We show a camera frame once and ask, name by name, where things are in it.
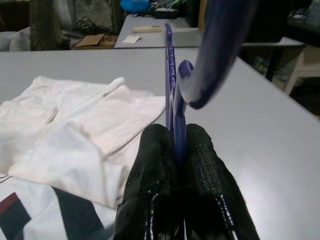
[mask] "blue object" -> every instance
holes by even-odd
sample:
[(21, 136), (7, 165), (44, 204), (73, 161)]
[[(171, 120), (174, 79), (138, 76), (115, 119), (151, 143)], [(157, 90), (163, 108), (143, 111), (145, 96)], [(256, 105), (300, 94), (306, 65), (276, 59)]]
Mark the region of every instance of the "blue object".
[(149, 5), (149, 0), (121, 0), (120, 2), (122, 10), (132, 14), (138, 14), (147, 11)]
[(178, 74), (173, 33), (169, 24), (165, 25), (166, 126), (173, 134), (178, 166), (185, 162), (186, 106), (200, 109), (217, 94), (247, 35), (257, 5), (258, 0), (208, 0), (195, 68), (184, 60)]

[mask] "blue handle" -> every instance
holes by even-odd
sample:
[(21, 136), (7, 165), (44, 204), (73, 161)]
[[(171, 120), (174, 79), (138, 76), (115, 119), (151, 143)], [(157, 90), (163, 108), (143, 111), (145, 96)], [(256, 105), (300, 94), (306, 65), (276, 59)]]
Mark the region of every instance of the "blue handle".
[(179, 66), (184, 101), (202, 108), (224, 82), (246, 37), (258, 0), (208, 0), (205, 31), (195, 68)]

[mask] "black glove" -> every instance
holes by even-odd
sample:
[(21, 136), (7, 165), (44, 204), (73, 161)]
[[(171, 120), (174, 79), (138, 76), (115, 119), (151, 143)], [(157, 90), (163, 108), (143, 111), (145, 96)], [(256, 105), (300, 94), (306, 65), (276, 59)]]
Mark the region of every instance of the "black glove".
[(118, 206), (113, 240), (171, 240), (181, 221), (174, 189), (173, 140), (162, 125), (148, 126)]
[(217, 156), (210, 136), (186, 128), (184, 217), (189, 240), (259, 240), (240, 189)]

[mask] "dark stripe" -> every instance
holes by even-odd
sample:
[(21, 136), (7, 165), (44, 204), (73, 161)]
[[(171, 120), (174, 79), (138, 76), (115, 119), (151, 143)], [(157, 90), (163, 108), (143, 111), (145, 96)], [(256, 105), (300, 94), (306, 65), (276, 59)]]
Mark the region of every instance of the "dark stripe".
[(111, 224), (105, 229), (100, 229), (92, 234), (87, 240), (107, 240), (112, 237), (115, 231), (115, 225)]
[(0, 228), (7, 240), (23, 240), (24, 226), (30, 220), (15, 192), (0, 202)]
[(4, 182), (7, 181), (9, 178), (12, 178), (12, 176), (8, 176), (5, 180), (0, 181), (0, 184), (4, 183)]
[(55, 187), (61, 209), (64, 228), (69, 240), (89, 239), (103, 229), (103, 225), (91, 201)]

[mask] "gray table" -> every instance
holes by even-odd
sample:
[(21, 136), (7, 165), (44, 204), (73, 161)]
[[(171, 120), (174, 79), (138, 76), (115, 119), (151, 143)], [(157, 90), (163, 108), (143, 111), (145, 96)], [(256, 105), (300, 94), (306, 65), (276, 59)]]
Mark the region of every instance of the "gray table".
[[(194, 62), (196, 55), (196, 48), (176, 48), (177, 62)], [(130, 88), (164, 95), (164, 57), (161, 48), (0, 52), (0, 103), (38, 75), (94, 83), (124, 76)], [(186, 121), (212, 137), (261, 240), (319, 239), (320, 123), (314, 116), (238, 59), (218, 95), (200, 110), (187, 108)]]
[[(198, 28), (189, 27), (184, 18), (177, 19), (155, 19), (153, 17), (142, 17), (128, 15), (125, 18), (119, 37), (114, 48), (163, 48), (165, 47), (165, 33), (132, 33), (134, 27), (141, 26), (164, 26), (165, 23), (171, 25), (172, 44), (178, 47), (199, 47), (202, 41), (202, 34)], [(129, 35), (139, 35), (141, 39), (134, 44), (122, 43)], [(283, 37), (280, 42), (246, 42), (244, 47), (266, 47), (266, 48), (284, 48), (284, 47), (299, 47), (303, 43)]]

